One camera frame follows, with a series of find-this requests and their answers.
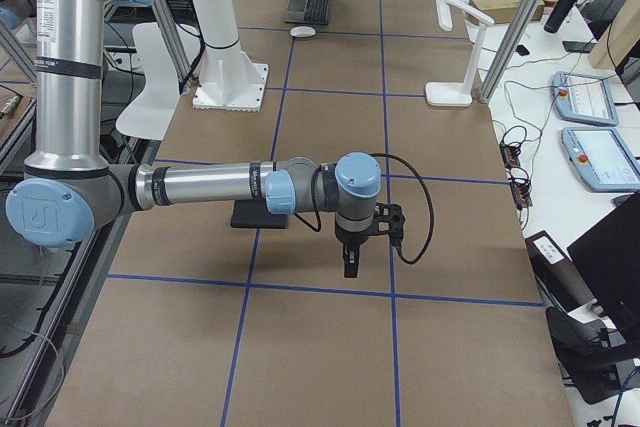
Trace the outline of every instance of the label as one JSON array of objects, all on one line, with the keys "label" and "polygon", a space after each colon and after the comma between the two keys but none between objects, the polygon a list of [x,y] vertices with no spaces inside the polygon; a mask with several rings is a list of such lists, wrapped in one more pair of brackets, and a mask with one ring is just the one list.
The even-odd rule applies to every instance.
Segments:
[{"label": "label", "polygon": [[58,30],[58,0],[38,0],[38,42],[56,42]]},{"label": "label", "polygon": [[551,243],[548,237],[540,237],[533,241],[540,253],[549,261],[550,264],[557,264],[564,259],[564,255],[556,246]]}]

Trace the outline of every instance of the white desk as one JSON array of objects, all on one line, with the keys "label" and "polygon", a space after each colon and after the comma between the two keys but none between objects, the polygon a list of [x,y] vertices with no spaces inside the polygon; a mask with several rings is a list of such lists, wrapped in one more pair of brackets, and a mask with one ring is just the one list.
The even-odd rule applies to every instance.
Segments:
[{"label": "white desk", "polygon": [[[631,102],[631,97],[620,79],[614,75],[614,71],[594,69],[586,54],[570,54],[564,57],[566,52],[562,47],[562,40],[590,41],[593,39],[591,31],[576,8],[572,10],[556,34],[544,31],[546,19],[547,15],[543,16],[539,22],[532,22],[520,40],[531,54],[527,56],[514,54],[511,59],[509,68],[502,76],[489,103],[494,120],[503,123],[507,129],[514,125],[523,125],[513,116],[509,106],[505,93],[505,84],[508,81],[517,81],[530,87],[550,86],[553,76],[559,70],[603,77],[613,76],[609,79],[609,85],[614,101],[616,103]],[[480,77],[483,80],[486,69],[490,67],[495,55],[491,51],[498,49],[507,27],[508,25],[503,24],[487,29],[484,42],[486,50],[482,52],[479,64]],[[474,40],[477,27],[467,22],[467,30],[470,39]],[[532,142],[523,145],[520,155],[522,166],[527,172],[533,174],[531,192],[533,207],[529,209],[529,220],[523,235],[528,237],[540,230],[546,230],[558,245],[566,250],[566,247],[575,239],[607,215],[613,209],[611,199],[622,194],[593,193],[580,180],[560,140],[560,132],[564,127],[580,124],[560,119],[555,109],[552,109],[550,88],[531,90],[507,83],[506,89],[519,117],[542,127],[548,116],[538,152],[536,153],[537,143]],[[617,111],[620,120],[617,130],[631,151],[635,155],[640,155],[640,112],[635,105],[619,106]],[[535,139],[538,131],[532,127],[526,127],[528,138]],[[498,139],[502,137],[503,132],[504,129],[496,124]],[[522,134],[523,131],[518,129],[507,140],[520,140]],[[586,309],[578,310],[579,312],[575,312],[575,317],[588,320]],[[566,392],[576,426],[584,426],[593,420],[602,420],[604,415],[611,415],[613,412],[615,397],[596,405],[588,405],[576,389],[569,388]],[[640,419],[640,390],[636,389],[625,394],[616,424],[636,425],[638,419]]]}]

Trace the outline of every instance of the white mouse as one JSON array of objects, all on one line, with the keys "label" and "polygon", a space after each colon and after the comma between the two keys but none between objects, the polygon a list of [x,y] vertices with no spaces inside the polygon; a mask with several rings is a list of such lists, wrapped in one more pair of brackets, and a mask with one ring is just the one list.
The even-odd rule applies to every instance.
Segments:
[{"label": "white mouse", "polygon": [[308,25],[299,25],[292,28],[289,33],[291,34],[291,37],[296,38],[313,37],[314,35],[316,35],[316,29],[314,29],[313,27],[309,27]]}]

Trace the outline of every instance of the keyboard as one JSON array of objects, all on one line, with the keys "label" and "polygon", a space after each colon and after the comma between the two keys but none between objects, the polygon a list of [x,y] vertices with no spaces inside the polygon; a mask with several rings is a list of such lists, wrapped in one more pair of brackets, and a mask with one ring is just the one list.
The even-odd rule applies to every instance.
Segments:
[{"label": "keyboard", "polygon": [[329,0],[308,0],[304,10],[305,22],[326,22]]}]

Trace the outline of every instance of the black monitor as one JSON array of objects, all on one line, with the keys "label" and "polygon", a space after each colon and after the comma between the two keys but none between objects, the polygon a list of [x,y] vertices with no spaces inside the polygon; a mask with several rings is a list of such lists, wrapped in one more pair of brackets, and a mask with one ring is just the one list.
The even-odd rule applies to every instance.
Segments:
[{"label": "black monitor", "polygon": [[599,320],[581,324],[557,309],[547,310],[558,360],[584,400],[595,403],[618,394],[635,368],[633,359],[640,357],[640,192],[589,229],[568,251],[617,328],[610,332]]}]

